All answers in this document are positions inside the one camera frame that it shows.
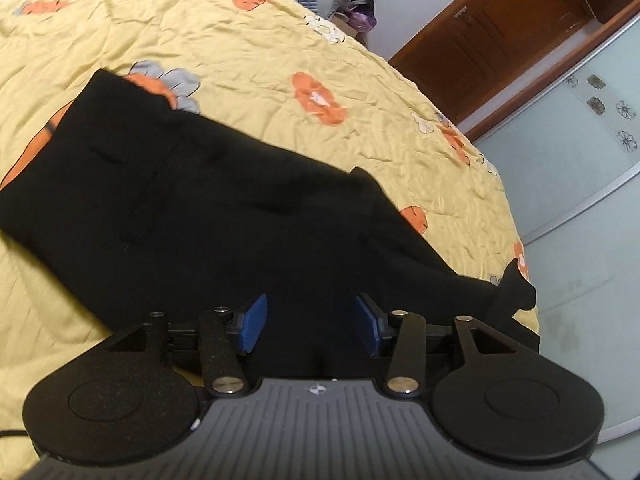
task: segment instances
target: metal screw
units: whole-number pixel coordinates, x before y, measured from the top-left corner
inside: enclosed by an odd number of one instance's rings
[[[411,377],[394,377],[388,380],[386,387],[397,394],[411,394],[420,387],[420,384]]]
[[[244,388],[244,381],[237,377],[218,377],[211,386],[219,394],[234,394]]]

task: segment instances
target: wooden door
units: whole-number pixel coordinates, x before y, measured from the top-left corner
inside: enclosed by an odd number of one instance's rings
[[[456,0],[390,62],[457,123],[589,19],[584,0]]]

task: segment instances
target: bed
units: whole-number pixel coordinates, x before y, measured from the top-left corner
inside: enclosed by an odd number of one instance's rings
[[[522,244],[500,177],[383,59],[293,0],[1,0],[0,174],[92,74],[171,83],[178,107],[346,171],[364,168],[458,273],[498,283]],[[516,319],[538,331],[536,310]],[[0,429],[45,375],[108,332],[0,237]],[[0,440],[0,478],[36,462]]]

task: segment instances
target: cable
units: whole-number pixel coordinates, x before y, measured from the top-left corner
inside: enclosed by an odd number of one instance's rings
[[[29,436],[29,433],[24,430],[1,430],[0,438],[4,438],[6,436]]]

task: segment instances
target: glass panel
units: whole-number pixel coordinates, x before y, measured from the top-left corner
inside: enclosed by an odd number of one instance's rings
[[[640,161],[640,22],[476,146],[498,168],[521,235]]]
[[[637,177],[526,247],[541,353],[596,387],[605,428],[640,415],[639,218]]]

